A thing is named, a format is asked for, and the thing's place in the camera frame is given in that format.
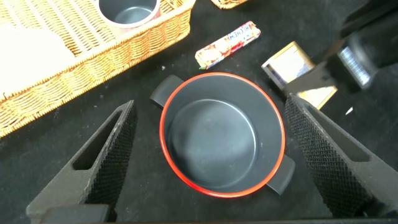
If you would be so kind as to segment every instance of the metal cup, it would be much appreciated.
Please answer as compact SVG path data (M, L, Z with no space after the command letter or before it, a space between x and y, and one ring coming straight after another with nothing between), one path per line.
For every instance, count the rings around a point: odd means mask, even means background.
M121 32L160 16L160 0L98 0L99 14Z

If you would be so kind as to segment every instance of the black pot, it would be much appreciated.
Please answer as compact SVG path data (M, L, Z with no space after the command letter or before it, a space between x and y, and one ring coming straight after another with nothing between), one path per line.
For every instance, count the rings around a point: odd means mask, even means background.
M164 156L186 184L215 197L244 196L266 184L284 191L295 164L284 155L280 114L257 85L228 73L185 82L170 76L151 99L164 107Z

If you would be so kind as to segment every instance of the pot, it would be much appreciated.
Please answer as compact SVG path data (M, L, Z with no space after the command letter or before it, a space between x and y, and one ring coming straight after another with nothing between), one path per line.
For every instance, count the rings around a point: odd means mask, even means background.
M160 16L160 0L98 0L101 17L121 32Z
M163 106L159 137L176 175L215 197L241 197L270 186L281 194L295 163L274 102L257 85L228 73L183 82L172 75L150 97Z

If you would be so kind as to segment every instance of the red rim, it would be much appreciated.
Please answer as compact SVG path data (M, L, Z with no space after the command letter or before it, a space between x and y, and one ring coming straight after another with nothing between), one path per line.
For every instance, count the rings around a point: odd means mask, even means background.
M193 183L191 180L189 180L187 177L184 176L184 174L178 169L178 167L174 164L169 151L167 150L167 146L166 146L166 142L165 142L165 138L164 138L164 120L166 117L166 112L167 109L171 103L171 101L173 100L174 96L182 89L184 88L186 85L188 85L189 83L199 79L199 78L204 78L204 77L209 77L212 75L223 75L223 76L227 76L227 77L232 77L232 78L237 78L238 80L244 81L247 84L253 86L256 90L258 90L261 94L264 95L264 97L267 99L267 101L271 104L271 106L273 107L274 111L276 112L276 115L278 117L279 120L279 124L280 124L280 130L282 131L282 144L280 147L280 153L279 153L279 158L276 162L276 165L274 166L274 168L271 170L271 172L268 174L268 176L262 180L260 183L258 183L257 185L240 191L240 192L233 192L233 193L223 193L223 192L214 192L212 190L208 190L205 189L203 187L200 187L199 185ZM271 178L275 175L275 173L277 172L280 163L282 162L282 158L284 156L284 152L285 152L285 128L282 122L282 118L279 114L279 111L275 105L275 103L271 100L271 98L262 90L260 89L256 84L250 82L249 80L239 77L237 75L232 75L229 73L221 73L221 72L213 72L213 73L205 73L202 75L198 75L195 76L193 78L190 78L189 80L185 81L184 83L182 83L177 89L174 90L174 92L170 95L170 97L168 98L164 108L163 108L163 112L162 112L162 116L160 117L160 125L159 125L159 137L160 137L160 145L162 146L162 150L163 150L163 154L167 160L167 162L169 163L169 166L172 168L172 170L175 172L175 174L182 180L184 181L188 186L192 187L193 189L210 195L210 196L214 196L214 197L221 197L221 198L233 198L233 197L242 197L248 194L251 194L257 190L259 190L261 187L263 187L264 185L266 185L268 183L268 181L271 180Z

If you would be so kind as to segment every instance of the basket rim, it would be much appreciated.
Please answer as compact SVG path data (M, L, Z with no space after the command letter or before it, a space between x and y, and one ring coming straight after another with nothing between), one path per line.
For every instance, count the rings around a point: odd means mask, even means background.
M18 97L18 96L24 94L25 92L31 90L34 87L37 87L37 86L42 85L44 83L47 83L48 81L50 81L54 77L57 77L57 76L59 76L59 75L61 75L63 73L67 73L69 70L73 70L74 68L76 68L76 67L80 66L81 64L83 64L83 63L95 58L96 56L101 55L104 52L107 52L109 50L112 50L113 48L115 48L115 47L117 47L117 46L119 46L119 45L121 45L121 44L123 44L123 43L125 43L125 42L127 42L129 40L131 40L132 38L137 37L137 36L147 32L149 29L152 29L153 27L159 26L159 25L165 23L166 21L170 20L171 18L173 18L175 16L178 16L178 15L181 15L184 12L191 10L193 5L195 4L195 1L196 0L185 0L184 3L180 7L174 9L173 11L167 13L166 15L160 16L159 18L151 20L151 21L145 23L144 25L134 29L133 35L131 33L125 33L125 34L121 35L121 37L116 39L116 40L112 40L112 41L110 41L108 43L100 45L100 46L98 46L98 47L96 47L94 49L91 49L91 50L87 51L87 52L83 52L81 56L75 58L75 59L78 59L78 60L74 60L73 63L71 63L66 68L63 68L63 70L57 72L56 74L54 74L54 75L52 75L50 77L44 78L43 80L40 80L40 81L38 81L36 83L33 83L32 85L24 88L23 90L18 90L16 92L13 92L13 93L10 93L10 94L7 94L7 95L3 93L2 95L0 95L0 106L5 101L10 100L11 98Z

